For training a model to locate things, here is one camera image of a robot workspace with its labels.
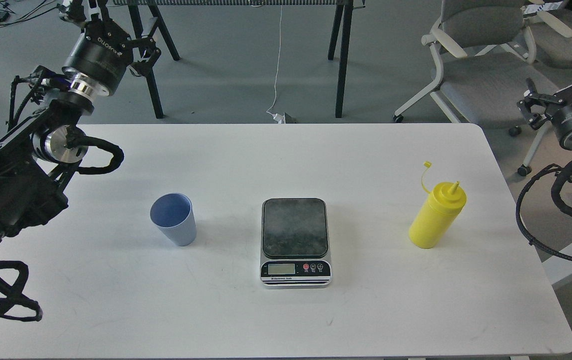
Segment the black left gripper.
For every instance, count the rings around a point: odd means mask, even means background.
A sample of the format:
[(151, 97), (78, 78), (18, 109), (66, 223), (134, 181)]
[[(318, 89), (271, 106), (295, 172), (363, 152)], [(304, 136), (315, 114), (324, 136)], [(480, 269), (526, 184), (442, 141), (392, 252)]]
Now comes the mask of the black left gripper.
[[(86, 17), (88, 5), (90, 19)], [(62, 71), (69, 77), (76, 73), (99, 82), (108, 96), (116, 92), (126, 68), (133, 76), (146, 77), (161, 56), (153, 35), (129, 39), (130, 36), (112, 19), (101, 20), (102, 0), (63, 0), (58, 4), (59, 18), (83, 30), (67, 57)], [(132, 62), (132, 50), (140, 50), (140, 60)]]

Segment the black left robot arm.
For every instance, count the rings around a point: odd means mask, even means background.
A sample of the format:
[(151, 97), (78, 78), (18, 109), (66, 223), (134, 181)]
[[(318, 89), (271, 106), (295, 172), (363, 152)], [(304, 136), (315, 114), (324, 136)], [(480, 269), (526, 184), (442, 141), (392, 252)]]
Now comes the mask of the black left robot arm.
[[(37, 66), (11, 84), (8, 131), (0, 139), (0, 242), (22, 229), (47, 224), (68, 207), (64, 189), (75, 174), (106, 174), (118, 169), (124, 153), (109, 141), (87, 136), (77, 127), (99, 96), (112, 96), (126, 69), (145, 77), (155, 115), (163, 117), (152, 68), (161, 55), (153, 35), (158, 29), (177, 60), (179, 55), (155, 0), (124, 0), (135, 35), (110, 18), (107, 2), (66, 0), (60, 18), (81, 34), (61, 73)], [(28, 267), (0, 260), (0, 318), (39, 321), (37, 301), (23, 294)]]

